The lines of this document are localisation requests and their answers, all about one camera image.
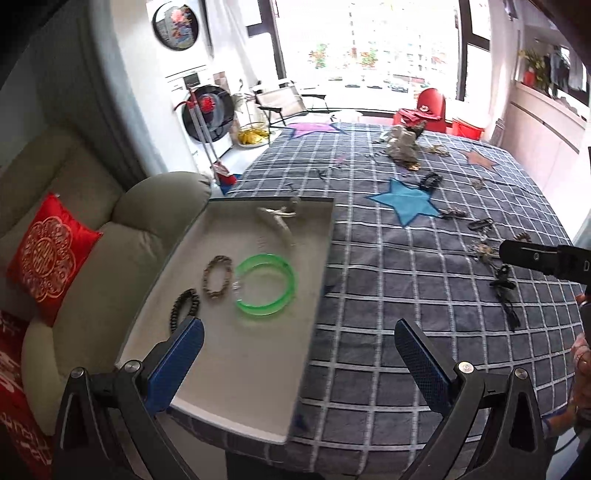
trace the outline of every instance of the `green bangle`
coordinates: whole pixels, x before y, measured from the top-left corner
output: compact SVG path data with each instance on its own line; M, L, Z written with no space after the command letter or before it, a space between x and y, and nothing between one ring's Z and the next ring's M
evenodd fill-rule
M234 289L240 289L241 278L245 274L261 267L271 267L283 273L287 279L287 288L278 299L266 305L250 305L245 303L242 299L236 301L236 305L238 305L238 308L244 313L258 317L279 312L291 301L296 292L296 276L294 275L291 265L281 257L272 254L253 255L238 265L235 270L236 282L234 283Z

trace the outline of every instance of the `sofa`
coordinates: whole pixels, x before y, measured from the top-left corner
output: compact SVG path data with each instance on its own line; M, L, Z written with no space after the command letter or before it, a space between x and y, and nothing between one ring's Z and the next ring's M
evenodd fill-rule
M74 132L52 127L0 173L0 268L6 268L48 192L103 232L65 294L53 327L6 278L0 309L30 320L22 383L39 427L53 434L70 371L108 372L168 256L210 196L199 173L149 177L127 192Z

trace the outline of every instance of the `plaid tablecloth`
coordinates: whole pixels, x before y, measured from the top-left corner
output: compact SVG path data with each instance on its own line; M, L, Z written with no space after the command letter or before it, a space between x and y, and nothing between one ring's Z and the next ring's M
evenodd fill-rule
M478 234L466 220L419 216L403 228L394 210L366 198L388 191L391 178L417 184L432 170L444 178L432 204L461 207L472 219L491 217L491 245L521 232L537 243L569 244L527 173L504 150L425 132L421 146L445 145L451 157L419 153L423 166L410 174L386 156L373 156L384 149L373 142L388 127L337 126L343 133L291 139L283 132L229 194L336 198L326 294L290 440L268 445L178 411L173 417L208 443L282 468L401 473L441 420L425 405L394 346L401 317L417 322L455 360L491 372L525 368L542 413L565 404L573 373L569 348L582 329L574 301L581 287L513 268L521 328L511 333L489 286L491 269L470 253ZM462 151L470 150L495 162L495 171L469 165ZM325 171L323 179L316 169ZM485 187L476 190L474 179ZM456 466L467 465L485 421L480 412Z

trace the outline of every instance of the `red bucket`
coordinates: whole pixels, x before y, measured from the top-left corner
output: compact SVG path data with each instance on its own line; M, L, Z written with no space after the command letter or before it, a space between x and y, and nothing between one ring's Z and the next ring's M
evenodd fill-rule
M456 137L470 138L471 140L480 140L484 128L475 127L462 120L454 118L452 120L452 135Z

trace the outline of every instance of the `person's hand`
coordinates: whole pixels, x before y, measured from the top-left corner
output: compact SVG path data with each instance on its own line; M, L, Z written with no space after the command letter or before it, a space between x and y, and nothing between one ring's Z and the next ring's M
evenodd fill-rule
M587 299L585 295L577 297L581 304ZM578 408L591 408L591 350L584 333L577 335L570 349L574 363L573 403Z

